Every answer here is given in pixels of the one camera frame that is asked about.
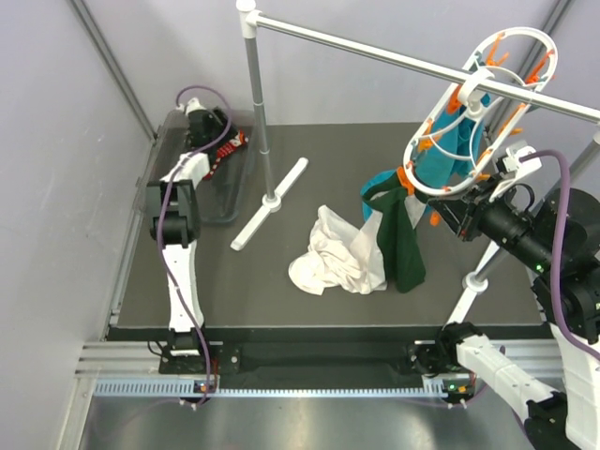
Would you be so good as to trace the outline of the red white striped santa sock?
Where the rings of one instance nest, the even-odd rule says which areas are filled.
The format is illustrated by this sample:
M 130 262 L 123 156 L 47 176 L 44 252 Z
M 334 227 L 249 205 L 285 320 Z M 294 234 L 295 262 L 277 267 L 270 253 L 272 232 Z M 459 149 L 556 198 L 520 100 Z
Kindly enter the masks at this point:
M 210 180 L 219 166 L 231 155 L 244 149 L 248 144 L 248 137 L 243 130 L 238 130 L 231 138 L 222 144 L 219 148 L 209 153 L 210 169 L 203 178 Z

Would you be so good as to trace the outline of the orange clothespin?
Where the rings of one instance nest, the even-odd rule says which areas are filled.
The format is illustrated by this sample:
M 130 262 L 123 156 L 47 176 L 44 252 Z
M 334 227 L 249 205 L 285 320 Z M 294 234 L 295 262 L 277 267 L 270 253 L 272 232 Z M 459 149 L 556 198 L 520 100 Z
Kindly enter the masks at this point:
M 413 173 L 413 166 L 409 165 L 408 167 L 399 166 L 396 170 L 397 180 L 400 185 L 407 191 L 408 196 L 415 195 L 415 187 L 411 182 L 409 174 Z

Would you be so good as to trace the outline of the white oval clip hanger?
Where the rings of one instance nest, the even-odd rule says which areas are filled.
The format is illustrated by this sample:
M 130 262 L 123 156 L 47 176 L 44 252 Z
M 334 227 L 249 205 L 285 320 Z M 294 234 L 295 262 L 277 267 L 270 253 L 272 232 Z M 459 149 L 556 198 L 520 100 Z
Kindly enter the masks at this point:
M 496 51 L 503 40 L 518 37 L 532 38 L 544 48 L 544 54 L 540 62 L 537 63 L 537 66 L 527 76 L 519 75 L 514 70 L 503 66 L 504 61 L 508 57 L 507 54 L 501 57 L 496 56 Z M 517 123 L 530 109 L 529 105 L 521 101 L 501 127 L 497 138 L 487 146 L 483 146 L 480 143 L 480 154 L 474 160 L 470 173 L 465 177 L 454 174 L 442 188 L 435 188 L 424 184 L 417 176 L 417 150 L 420 140 L 431 139 L 435 136 L 435 133 L 425 134 L 428 127 L 428 119 L 435 120 L 437 115 L 442 111 L 443 105 L 451 99 L 456 99 L 466 107 L 466 116 L 475 122 L 472 132 L 475 132 L 480 124 L 483 125 L 484 132 L 487 119 L 491 116 L 491 112 L 503 101 L 503 97 L 501 95 L 484 93 L 476 86 L 478 82 L 506 80 L 530 93 L 540 93 L 554 77 L 557 64 L 557 46 L 552 38 L 541 30 L 526 26 L 511 27 L 484 39 L 463 65 L 463 68 L 468 72 L 468 81 L 465 83 L 453 82 L 450 84 L 405 147 L 400 166 L 408 167 L 412 165 L 413 173 L 409 174 L 409 177 L 415 187 L 415 195 L 449 196 L 458 194 L 462 190 L 469 188 L 472 184 L 482 180 L 485 177 L 483 171 L 491 161 L 496 150 L 507 137 L 521 131 L 517 127 Z

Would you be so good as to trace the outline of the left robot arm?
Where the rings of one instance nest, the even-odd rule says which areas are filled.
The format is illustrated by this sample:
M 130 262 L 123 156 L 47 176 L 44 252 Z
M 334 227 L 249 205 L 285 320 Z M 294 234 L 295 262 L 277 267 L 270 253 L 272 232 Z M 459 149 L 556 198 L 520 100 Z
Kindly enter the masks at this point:
M 177 110 L 187 119 L 183 150 L 164 175 L 147 184 L 146 216 L 168 281 L 167 354 L 180 357 L 190 370 L 199 372 L 210 366 L 213 351 L 202 333 L 204 316 L 196 281 L 201 231 L 196 189 L 211 170 L 206 151 L 225 136 L 229 123 L 196 98 Z

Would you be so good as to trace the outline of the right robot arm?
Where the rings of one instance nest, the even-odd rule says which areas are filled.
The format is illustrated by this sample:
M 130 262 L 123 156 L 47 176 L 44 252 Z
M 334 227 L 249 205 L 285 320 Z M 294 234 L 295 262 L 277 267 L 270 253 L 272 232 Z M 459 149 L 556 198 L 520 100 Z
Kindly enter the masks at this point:
M 457 307 L 438 333 L 437 366 L 468 369 L 512 409 L 536 449 L 599 446 L 599 202 L 562 182 L 536 213 L 495 200 L 493 177 L 467 194 L 430 201 L 462 240 L 484 235 L 532 270 L 532 292 L 562 361 L 563 391 L 495 348 Z

